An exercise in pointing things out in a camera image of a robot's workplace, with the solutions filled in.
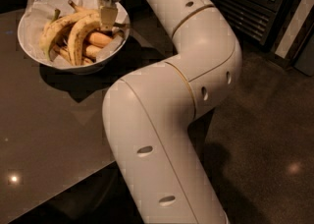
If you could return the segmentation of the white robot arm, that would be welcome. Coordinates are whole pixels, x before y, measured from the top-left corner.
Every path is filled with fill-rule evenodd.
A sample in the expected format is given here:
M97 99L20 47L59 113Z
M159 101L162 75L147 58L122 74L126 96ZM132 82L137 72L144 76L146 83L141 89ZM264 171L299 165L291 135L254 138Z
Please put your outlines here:
M108 143L145 224L230 224L189 139L241 69L236 36L210 0L146 0L176 55L110 86Z

